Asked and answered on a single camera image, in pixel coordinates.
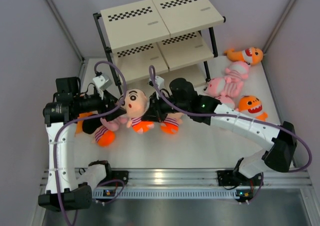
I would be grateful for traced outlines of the large boy doll plush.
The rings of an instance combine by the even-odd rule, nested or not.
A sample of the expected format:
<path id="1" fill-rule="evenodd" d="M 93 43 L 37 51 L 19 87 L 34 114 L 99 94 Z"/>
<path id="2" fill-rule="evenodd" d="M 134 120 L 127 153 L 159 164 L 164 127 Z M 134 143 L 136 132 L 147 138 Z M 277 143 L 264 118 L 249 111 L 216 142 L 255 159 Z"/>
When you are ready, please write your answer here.
<path id="1" fill-rule="evenodd" d="M 122 95 L 122 99 L 125 100 L 126 116 L 128 118 L 127 128 L 132 128 L 134 132 L 143 134 L 154 128 L 154 123 L 149 121 L 142 121 L 148 98 L 145 93 L 140 89 L 129 89 L 125 96 Z"/>

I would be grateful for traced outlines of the small boy doll plush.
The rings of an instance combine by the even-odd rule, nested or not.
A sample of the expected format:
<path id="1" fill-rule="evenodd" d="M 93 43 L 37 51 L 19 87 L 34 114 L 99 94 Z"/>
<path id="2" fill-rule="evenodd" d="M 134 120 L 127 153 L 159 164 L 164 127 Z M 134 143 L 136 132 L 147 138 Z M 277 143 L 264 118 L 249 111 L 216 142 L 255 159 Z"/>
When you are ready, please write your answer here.
<path id="1" fill-rule="evenodd" d="M 164 133 L 176 134 L 179 131 L 179 126 L 183 123 L 183 113 L 169 113 L 165 120 L 160 124 L 160 128 Z"/>

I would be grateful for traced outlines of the black-haired boy doll plush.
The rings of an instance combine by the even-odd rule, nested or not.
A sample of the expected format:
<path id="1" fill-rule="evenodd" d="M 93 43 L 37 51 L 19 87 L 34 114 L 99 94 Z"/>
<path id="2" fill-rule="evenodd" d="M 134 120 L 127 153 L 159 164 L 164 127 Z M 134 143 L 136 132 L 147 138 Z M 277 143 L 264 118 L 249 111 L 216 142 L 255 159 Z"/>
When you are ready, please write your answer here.
<path id="1" fill-rule="evenodd" d="M 101 118 L 84 120 L 82 123 L 84 133 L 91 135 L 97 145 L 107 147 L 112 144 L 116 138 L 114 132 L 107 129 L 102 123 Z"/>

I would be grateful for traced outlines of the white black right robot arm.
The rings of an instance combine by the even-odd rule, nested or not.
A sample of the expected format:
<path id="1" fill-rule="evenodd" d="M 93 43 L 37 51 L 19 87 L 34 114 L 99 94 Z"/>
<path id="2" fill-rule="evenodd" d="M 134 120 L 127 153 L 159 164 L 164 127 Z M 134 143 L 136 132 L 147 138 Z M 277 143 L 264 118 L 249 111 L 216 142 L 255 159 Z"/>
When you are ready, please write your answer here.
<path id="1" fill-rule="evenodd" d="M 291 123 L 275 125 L 246 116 L 216 98 L 198 94 L 192 83 L 184 78 L 171 81 L 167 95 L 163 94 L 157 78 L 149 79 L 148 84 L 155 92 L 143 119 L 163 122 L 170 113 L 181 112 L 195 122 L 226 129 L 261 147 L 253 155 L 239 159 L 225 180 L 239 185 L 269 169 L 289 172 L 297 147 L 295 128 Z"/>

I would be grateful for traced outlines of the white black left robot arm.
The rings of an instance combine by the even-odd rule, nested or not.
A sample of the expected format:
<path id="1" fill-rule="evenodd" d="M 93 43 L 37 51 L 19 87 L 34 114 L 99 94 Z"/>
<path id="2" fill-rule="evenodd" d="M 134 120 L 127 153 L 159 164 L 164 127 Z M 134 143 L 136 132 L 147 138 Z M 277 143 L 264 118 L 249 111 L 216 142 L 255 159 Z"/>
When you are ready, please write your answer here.
<path id="1" fill-rule="evenodd" d="M 93 78 L 94 93 L 80 92 L 78 77 L 56 79 L 56 100 L 43 109 L 49 144 L 49 169 L 45 192 L 38 196 L 38 205 L 55 212 L 90 208 L 93 191 L 99 185 L 109 185 L 113 172 L 106 160 L 91 162 L 77 177 L 74 164 L 75 133 L 80 122 L 124 115 L 116 105 L 117 98 L 107 91 L 108 76 Z"/>

